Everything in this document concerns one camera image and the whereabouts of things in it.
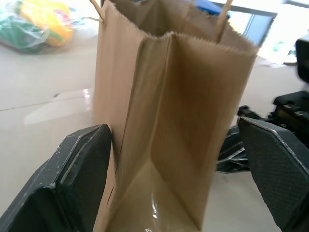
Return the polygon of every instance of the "kraft paper bag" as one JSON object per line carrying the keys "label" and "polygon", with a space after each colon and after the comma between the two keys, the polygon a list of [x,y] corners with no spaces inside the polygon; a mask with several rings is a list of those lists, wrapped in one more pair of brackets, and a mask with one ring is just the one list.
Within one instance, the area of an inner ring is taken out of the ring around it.
{"label": "kraft paper bag", "polygon": [[96,232],[197,232],[257,49],[184,0],[105,0],[93,117],[113,156]]}

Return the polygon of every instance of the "floor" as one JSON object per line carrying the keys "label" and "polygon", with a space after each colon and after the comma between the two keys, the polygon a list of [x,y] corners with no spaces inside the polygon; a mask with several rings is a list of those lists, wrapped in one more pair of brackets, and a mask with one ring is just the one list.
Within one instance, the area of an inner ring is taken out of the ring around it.
{"label": "floor", "polygon": [[[66,135],[92,125],[96,46],[92,37],[37,56],[0,46],[0,215]],[[293,69],[258,58],[240,104],[265,116],[274,97],[303,85]],[[204,231],[280,230],[251,174],[240,173],[215,174]]]}

